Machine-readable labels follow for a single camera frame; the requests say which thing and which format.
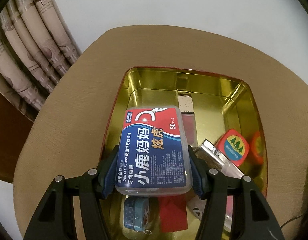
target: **metal tin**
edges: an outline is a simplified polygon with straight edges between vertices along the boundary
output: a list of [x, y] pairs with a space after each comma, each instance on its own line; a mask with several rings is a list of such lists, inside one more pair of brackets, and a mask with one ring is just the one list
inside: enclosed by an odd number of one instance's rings
[[[109, 120], [104, 140], [102, 158], [119, 144], [121, 127], [125, 111], [131, 107], [150, 105], [178, 105], [178, 95], [189, 94], [193, 100], [197, 142], [200, 145], [207, 138], [211, 143], [226, 133], [229, 129], [238, 131], [247, 141], [250, 141], [256, 131], [260, 131], [263, 145], [264, 164], [256, 168], [244, 161], [240, 170], [250, 176], [260, 178], [259, 185], [264, 195], [267, 190], [267, 154], [260, 116], [248, 84], [213, 73], [194, 70], [135, 67], [128, 70], [122, 80], [113, 112]], [[109, 226], [113, 239], [194, 239], [200, 221], [187, 210], [188, 229], [162, 233], [160, 231], [159, 207], [157, 201], [152, 203], [149, 217], [151, 235], [137, 233], [124, 227], [123, 210], [125, 196], [114, 192], [107, 200], [102, 201], [104, 218]]]

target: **silver screw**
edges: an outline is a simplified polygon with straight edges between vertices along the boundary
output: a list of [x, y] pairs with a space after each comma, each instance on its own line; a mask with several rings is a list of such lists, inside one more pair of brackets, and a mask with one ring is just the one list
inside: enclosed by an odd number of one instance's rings
[[55, 180], [56, 182], [60, 182], [60, 181], [62, 181], [62, 179], [63, 179], [63, 176], [58, 175], [58, 176], [55, 177], [54, 180]]
[[96, 169], [90, 169], [89, 171], [88, 171], [88, 174], [89, 175], [95, 175], [97, 173], [97, 170]]
[[243, 180], [245, 180], [246, 182], [251, 182], [252, 181], [250, 176], [244, 176]]
[[218, 173], [217, 169], [210, 169], [209, 172], [213, 175], [216, 175]]

